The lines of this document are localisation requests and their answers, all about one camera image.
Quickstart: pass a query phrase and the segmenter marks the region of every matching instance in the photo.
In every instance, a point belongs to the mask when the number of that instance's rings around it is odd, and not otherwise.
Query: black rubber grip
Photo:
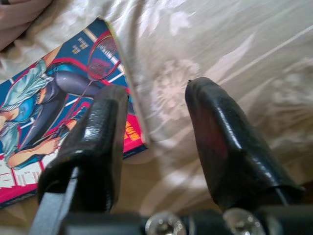
[[[109,211],[119,194],[128,95],[120,86],[103,88],[66,137],[56,159],[43,171],[39,201],[45,192],[64,193],[79,167],[75,202],[85,211]]]
[[[222,209],[253,210],[258,204],[275,203],[272,195],[277,188],[292,201],[301,196],[302,188],[272,157],[241,108],[220,86],[198,78],[189,82],[185,98],[205,178]]]

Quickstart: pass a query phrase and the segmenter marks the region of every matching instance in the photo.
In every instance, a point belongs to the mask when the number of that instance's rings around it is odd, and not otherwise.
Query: manga book
[[[96,19],[0,84],[0,208],[35,193],[40,173],[102,87],[130,94],[118,51],[108,24]],[[124,157],[146,149],[134,106],[130,95]]]

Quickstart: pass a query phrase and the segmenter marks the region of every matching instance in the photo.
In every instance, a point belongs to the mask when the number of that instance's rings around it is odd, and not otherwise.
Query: metal screw head
[[[229,209],[223,218],[234,235],[266,235],[260,221],[243,209]]]
[[[160,212],[151,216],[145,230],[147,235],[186,235],[182,221],[169,212]]]

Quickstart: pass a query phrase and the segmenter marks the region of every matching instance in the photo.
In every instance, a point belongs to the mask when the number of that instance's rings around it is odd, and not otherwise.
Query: cream fabric
[[[187,81],[208,76],[221,84],[290,175],[312,180],[312,10],[311,0],[55,0],[0,54],[0,76],[105,18],[152,140],[149,150],[124,161],[114,211],[212,208],[184,102]],[[35,198],[2,209],[0,224],[27,227],[36,209]]]
[[[10,0],[8,5],[0,1],[0,50],[20,36],[51,1]]]

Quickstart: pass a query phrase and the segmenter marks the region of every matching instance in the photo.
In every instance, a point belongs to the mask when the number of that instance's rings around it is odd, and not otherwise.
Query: anime girl
[[[94,98],[103,86],[92,83],[86,74],[68,63],[51,65],[60,48],[38,61],[34,68],[10,88],[0,107],[0,141],[8,167],[21,169],[40,161],[57,148],[60,137],[43,138],[62,112],[67,94]],[[71,130],[84,110],[66,124]],[[36,117],[30,131],[20,143],[18,126]]]

